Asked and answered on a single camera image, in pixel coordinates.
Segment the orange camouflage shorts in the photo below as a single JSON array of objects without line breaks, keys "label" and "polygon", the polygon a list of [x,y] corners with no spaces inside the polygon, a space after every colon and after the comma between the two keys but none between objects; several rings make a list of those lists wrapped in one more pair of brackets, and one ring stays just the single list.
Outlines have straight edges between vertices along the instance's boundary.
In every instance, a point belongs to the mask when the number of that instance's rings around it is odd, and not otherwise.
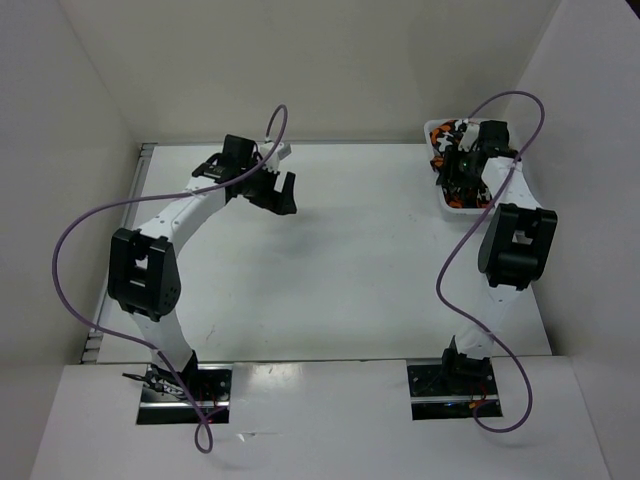
[{"label": "orange camouflage shorts", "polygon": [[483,183],[480,188],[455,188],[449,190],[439,184],[439,174],[443,165],[443,155],[448,147],[458,147],[468,119],[448,120],[437,125],[428,134],[434,150],[430,161],[431,168],[437,174],[436,184],[441,188],[447,206],[454,209],[484,209],[491,200],[491,194]]}]

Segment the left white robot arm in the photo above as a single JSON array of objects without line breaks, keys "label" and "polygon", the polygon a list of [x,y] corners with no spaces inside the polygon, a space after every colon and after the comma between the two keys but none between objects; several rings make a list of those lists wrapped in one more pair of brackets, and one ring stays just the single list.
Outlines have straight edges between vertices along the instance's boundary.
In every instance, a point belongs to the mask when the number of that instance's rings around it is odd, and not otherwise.
[{"label": "left white robot arm", "polygon": [[195,351],[186,341],[176,305],[181,295],[178,255],[197,230],[232,199],[277,215],[296,213],[295,176],[287,173],[276,185],[289,145],[228,135],[221,151],[192,172],[183,198],[172,200],[135,229],[120,228],[111,239],[108,285],[110,298],[153,344],[146,385],[185,400],[202,386]]}]

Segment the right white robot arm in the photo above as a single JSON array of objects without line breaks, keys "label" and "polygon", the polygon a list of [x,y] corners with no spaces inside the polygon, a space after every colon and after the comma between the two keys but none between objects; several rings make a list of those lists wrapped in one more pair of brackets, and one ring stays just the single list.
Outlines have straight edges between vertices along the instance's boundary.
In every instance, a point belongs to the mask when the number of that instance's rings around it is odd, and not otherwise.
[{"label": "right white robot arm", "polygon": [[440,385],[455,395],[482,391],[491,371],[492,336],[521,293],[542,276],[558,222],[531,193],[505,122],[464,120],[461,126],[459,140],[443,151],[441,183],[462,193],[484,186],[496,203],[477,261],[484,276],[478,315],[484,326],[471,324],[454,335],[438,370]]}]

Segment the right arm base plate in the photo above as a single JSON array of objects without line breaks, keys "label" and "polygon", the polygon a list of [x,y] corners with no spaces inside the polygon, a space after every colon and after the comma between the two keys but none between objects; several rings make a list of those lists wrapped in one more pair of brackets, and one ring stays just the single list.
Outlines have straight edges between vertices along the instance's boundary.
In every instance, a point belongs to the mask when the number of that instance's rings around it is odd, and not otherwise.
[{"label": "right arm base plate", "polygon": [[414,421],[473,418],[476,407],[479,418],[503,416],[492,369],[481,380],[453,385],[445,381],[440,363],[408,362],[406,368]]}]

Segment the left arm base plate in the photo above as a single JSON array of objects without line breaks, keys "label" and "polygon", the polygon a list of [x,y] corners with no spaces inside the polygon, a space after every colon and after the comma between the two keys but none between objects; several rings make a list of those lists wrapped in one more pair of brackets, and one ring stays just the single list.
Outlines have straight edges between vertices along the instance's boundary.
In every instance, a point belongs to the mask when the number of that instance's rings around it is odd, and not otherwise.
[{"label": "left arm base plate", "polygon": [[[149,367],[144,375],[126,374],[127,378],[142,383],[137,425],[179,425],[199,422],[195,410],[182,390],[165,379],[149,380],[155,374]],[[204,366],[189,387],[197,405],[209,424],[228,424],[232,369],[228,365]]]}]

